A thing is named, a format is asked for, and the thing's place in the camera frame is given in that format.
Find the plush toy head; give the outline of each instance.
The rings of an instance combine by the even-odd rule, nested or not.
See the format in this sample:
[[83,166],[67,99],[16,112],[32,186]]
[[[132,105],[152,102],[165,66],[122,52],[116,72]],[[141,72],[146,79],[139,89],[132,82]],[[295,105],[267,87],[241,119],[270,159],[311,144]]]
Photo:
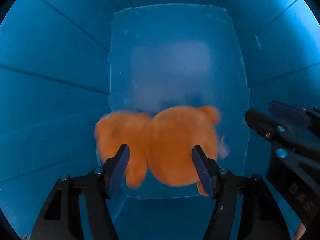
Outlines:
[[95,126],[95,138],[100,158],[105,162],[116,155],[121,144],[130,148],[130,159],[125,171],[130,188],[140,187],[147,172],[146,114],[116,112],[104,116]]
[[177,106],[158,113],[148,125],[147,157],[152,174],[173,187],[197,182],[199,192],[206,195],[191,151],[200,145],[208,158],[217,160],[217,135],[212,126],[219,121],[219,111],[211,106]]

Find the bin floor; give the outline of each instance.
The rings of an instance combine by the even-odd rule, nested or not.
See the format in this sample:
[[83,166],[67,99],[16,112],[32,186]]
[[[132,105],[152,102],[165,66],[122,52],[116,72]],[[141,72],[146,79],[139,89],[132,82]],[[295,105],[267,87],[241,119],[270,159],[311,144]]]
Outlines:
[[[126,9],[112,25],[113,111],[156,114],[176,105],[213,105],[221,111],[220,137],[230,154],[219,161],[242,175],[249,130],[244,120],[249,91],[232,19],[215,6],[169,4]],[[148,174],[131,196],[197,194],[196,186],[170,189]]]

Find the blue plastic container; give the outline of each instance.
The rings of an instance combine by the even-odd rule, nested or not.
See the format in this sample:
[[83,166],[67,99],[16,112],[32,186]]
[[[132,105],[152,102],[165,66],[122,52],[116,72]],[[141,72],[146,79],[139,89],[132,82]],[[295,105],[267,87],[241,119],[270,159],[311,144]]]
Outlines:
[[[217,106],[230,147],[218,164],[265,175],[270,145],[244,113],[267,112],[271,100],[320,105],[319,52],[304,0],[17,0],[0,25],[0,207],[19,236],[30,235],[60,174],[100,165],[93,127],[119,109]],[[293,234],[299,219],[273,192]],[[169,188],[148,174],[108,206],[122,240],[195,240],[214,202],[195,185]]]

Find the stuffed animal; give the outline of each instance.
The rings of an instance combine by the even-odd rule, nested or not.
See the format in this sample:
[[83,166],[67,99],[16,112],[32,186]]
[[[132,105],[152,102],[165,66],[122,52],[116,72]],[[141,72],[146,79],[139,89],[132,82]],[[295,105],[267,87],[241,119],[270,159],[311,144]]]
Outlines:
[[181,187],[197,183],[206,195],[192,162],[191,151],[200,145],[208,158],[217,160],[217,134],[213,125],[219,111],[211,106],[176,106],[165,109],[148,124],[148,166],[162,183]]
[[120,111],[102,117],[95,126],[97,149],[103,162],[114,157],[121,144],[129,146],[125,177],[130,188],[140,187],[147,173],[145,133],[150,120],[146,114]]

